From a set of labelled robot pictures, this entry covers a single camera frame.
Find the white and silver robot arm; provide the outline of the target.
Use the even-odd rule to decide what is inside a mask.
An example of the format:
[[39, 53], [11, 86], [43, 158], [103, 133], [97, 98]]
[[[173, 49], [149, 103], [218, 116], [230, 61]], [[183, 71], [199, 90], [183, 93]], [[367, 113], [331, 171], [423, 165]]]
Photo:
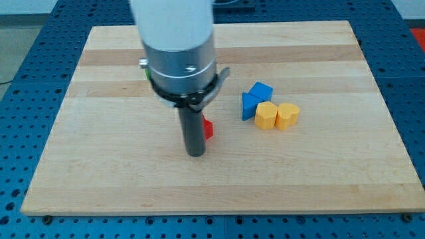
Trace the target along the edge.
[[155, 93], [182, 108], [214, 98], [219, 81], [212, 0], [130, 0]]

